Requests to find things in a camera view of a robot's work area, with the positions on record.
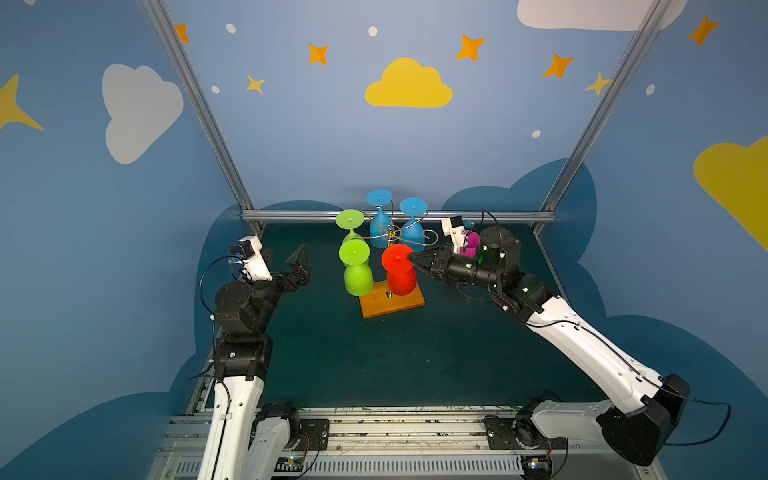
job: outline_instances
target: metal beam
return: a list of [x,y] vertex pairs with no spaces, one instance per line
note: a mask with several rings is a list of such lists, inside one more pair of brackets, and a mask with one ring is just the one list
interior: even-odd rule
[[[165,47],[165,51],[168,53],[168,58],[174,66],[181,84],[184,86],[184,90],[187,92],[187,97],[197,117],[200,119],[200,124],[203,126],[210,146],[214,149],[216,158],[219,159],[224,175],[227,176],[227,180],[230,182],[237,202],[243,210],[252,210],[253,204],[248,196],[248,190],[243,182],[243,178],[237,170],[232,153],[227,146],[227,142],[224,140],[221,129],[219,129],[219,124],[216,122],[210,105],[205,99],[200,82],[197,80],[190,59],[187,57],[184,46],[181,44],[181,40],[176,33],[176,28],[164,0],[141,0],[141,3],[144,4],[144,8],[147,10],[157,36],[160,37],[163,47]],[[257,235],[261,234],[261,226],[258,223],[252,223],[251,227]]]
[[[592,144],[598,138],[605,122],[611,116],[611,112],[616,107],[621,94],[626,89],[634,72],[654,42],[659,32],[661,19],[671,2],[672,0],[654,0],[651,4],[648,12],[645,14],[645,18],[640,23],[640,27],[630,41],[624,56],[621,57],[611,77],[611,83],[608,84],[607,90],[601,95],[597,107],[592,111],[592,115],[587,121],[587,126],[581,132],[581,136],[574,146],[574,150],[565,161],[565,165],[563,165],[557,180],[555,180],[544,203],[541,205],[542,212],[554,211],[554,208],[563,197],[578,168],[581,166],[590,148],[592,148]],[[543,227],[544,224],[542,223],[534,225],[534,234],[538,235]]]
[[[333,222],[341,210],[243,210],[244,220],[259,220],[270,222]],[[376,215],[376,210],[364,210],[370,217]],[[464,220],[479,221],[481,212],[456,211],[428,212],[424,221],[440,221],[446,217],[461,215]],[[499,223],[550,223],[554,221],[554,212],[493,212]],[[408,220],[410,217],[396,211],[395,220]],[[485,221],[493,221],[487,214]]]

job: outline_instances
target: wooden board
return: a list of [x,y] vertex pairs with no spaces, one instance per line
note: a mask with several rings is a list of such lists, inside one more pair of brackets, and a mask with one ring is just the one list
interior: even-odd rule
[[419,285],[406,296],[392,295],[387,297],[389,291],[386,281],[373,284],[373,290],[368,295],[360,297],[360,308],[362,317],[365,319],[386,315],[387,313],[400,312],[417,306],[424,306],[424,296]]

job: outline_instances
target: blue wall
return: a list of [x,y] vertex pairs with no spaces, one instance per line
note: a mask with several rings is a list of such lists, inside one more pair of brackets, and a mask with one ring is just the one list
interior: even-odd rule
[[4,1],[0,45],[42,126],[0,128],[0,478],[143,478],[210,348],[199,263],[245,224],[189,104],[134,163],[107,149],[109,65],[179,84],[139,0]]
[[[364,207],[367,192],[387,188],[396,202],[416,195],[439,210],[460,190],[509,188],[568,156],[598,101],[584,89],[598,72],[611,76],[632,35],[532,28],[506,0],[167,5],[187,26],[184,47],[258,208],[289,200]],[[456,60],[463,35],[486,38],[477,61]],[[308,44],[328,46],[327,65],[309,63]],[[574,60],[563,78],[544,78],[555,54]],[[401,57],[434,67],[453,90],[450,103],[367,103],[368,86]],[[248,76],[265,81],[263,94],[247,90]],[[478,201],[465,192],[451,205]]]
[[[699,46],[687,38],[705,15],[720,26]],[[693,172],[714,144],[749,147],[768,135],[760,80],[768,67],[756,60],[766,15],[765,2],[690,0],[659,34],[541,235],[577,310],[663,374],[681,374],[692,396],[733,404],[716,441],[662,450],[670,480],[762,478],[768,467],[768,252]],[[691,405],[671,441],[708,437],[723,414]],[[737,471],[712,462],[736,451],[750,459]]]

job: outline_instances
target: cloud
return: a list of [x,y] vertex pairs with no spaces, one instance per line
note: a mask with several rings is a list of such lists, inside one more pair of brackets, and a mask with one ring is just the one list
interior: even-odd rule
[[[672,0],[661,19],[665,28],[685,8],[687,0]],[[518,19],[532,28],[635,31],[653,0],[520,0]]]
[[412,58],[398,58],[387,66],[382,80],[366,90],[366,100],[376,107],[443,107],[453,90],[440,80],[432,67],[422,67]]
[[768,137],[751,147],[717,144],[707,148],[694,161],[694,176],[768,250]]
[[135,162],[179,118],[181,90],[154,70],[125,65],[107,67],[101,80],[107,125],[107,149],[121,164]]

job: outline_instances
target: dark green mat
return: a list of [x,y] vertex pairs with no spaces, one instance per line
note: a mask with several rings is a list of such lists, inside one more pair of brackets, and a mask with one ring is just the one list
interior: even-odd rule
[[[554,285],[528,226],[508,228],[522,242],[523,270]],[[469,300],[420,273],[424,307],[364,320],[359,300],[344,289],[337,255],[343,237],[332,223],[267,226],[263,244],[275,253],[272,270],[286,268],[283,261],[306,243],[312,281],[283,295],[267,330],[274,351],[262,404],[521,405],[545,390],[565,401],[605,398],[560,351],[490,304],[478,287],[462,286],[483,299]],[[375,281],[386,279],[381,253],[372,249],[369,261]]]

